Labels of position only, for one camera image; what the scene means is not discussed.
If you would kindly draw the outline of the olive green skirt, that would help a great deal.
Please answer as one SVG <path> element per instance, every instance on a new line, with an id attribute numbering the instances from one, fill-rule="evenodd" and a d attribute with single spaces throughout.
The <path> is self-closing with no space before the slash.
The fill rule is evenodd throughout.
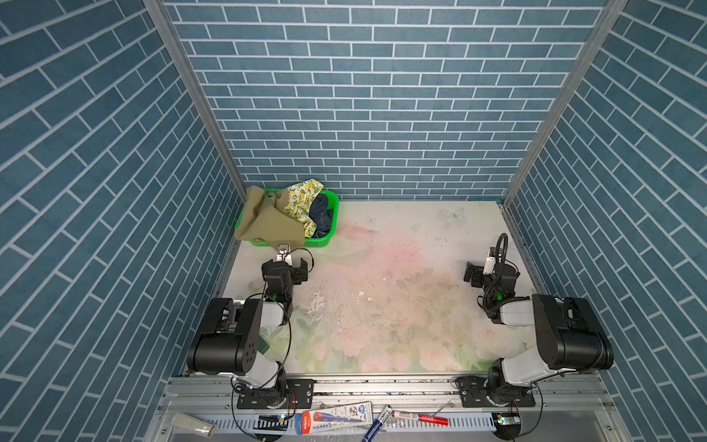
<path id="1" fill-rule="evenodd" d="M 284 212 L 288 203 L 287 190 L 268 193 L 260 187 L 250 187 L 235 229 L 235 238 L 240 241 L 264 241 L 275 249 L 281 244 L 288 244 L 291 248 L 302 247 L 305 244 L 305 226 Z"/>

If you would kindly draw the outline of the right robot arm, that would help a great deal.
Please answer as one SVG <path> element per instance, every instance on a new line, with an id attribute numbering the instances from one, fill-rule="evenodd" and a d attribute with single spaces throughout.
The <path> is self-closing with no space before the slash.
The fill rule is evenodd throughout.
<path id="1" fill-rule="evenodd" d="M 594 309 L 583 298 L 515 294 L 519 271 L 498 261 L 495 268 L 467 263 L 463 280 L 481 288 L 478 304 L 494 324 L 530 328 L 536 344 L 493 361 L 484 376 L 455 380 L 462 406 L 533 407 L 532 390 L 546 379 L 572 373 L 607 370 L 613 366 L 611 343 Z"/>

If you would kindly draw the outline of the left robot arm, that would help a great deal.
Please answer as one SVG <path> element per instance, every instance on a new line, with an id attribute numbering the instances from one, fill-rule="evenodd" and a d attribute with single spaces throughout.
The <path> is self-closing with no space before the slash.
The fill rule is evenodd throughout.
<path id="1" fill-rule="evenodd" d="M 287 395 L 285 363 L 263 355 L 261 330 L 291 326 L 294 287 L 309 279 L 309 266 L 287 257 L 261 267 L 264 287 L 245 300 L 212 299 L 187 353 L 190 373 L 228 376 L 242 398 L 279 403 Z"/>

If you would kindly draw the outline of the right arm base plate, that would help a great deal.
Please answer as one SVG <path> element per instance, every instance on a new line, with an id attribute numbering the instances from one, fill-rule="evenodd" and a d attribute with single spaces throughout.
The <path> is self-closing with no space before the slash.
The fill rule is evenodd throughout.
<path id="1" fill-rule="evenodd" d="M 463 408 L 531 408 L 536 405 L 531 388 L 513 386 L 501 380 L 462 376 L 453 381 Z"/>

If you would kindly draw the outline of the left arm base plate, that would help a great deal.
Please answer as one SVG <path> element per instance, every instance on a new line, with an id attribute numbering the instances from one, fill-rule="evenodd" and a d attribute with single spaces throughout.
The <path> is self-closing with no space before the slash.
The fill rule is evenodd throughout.
<path id="1" fill-rule="evenodd" d="M 271 388 L 240 387 L 236 393 L 239 410 L 309 410 L 313 401 L 313 379 L 279 379 Z"/>

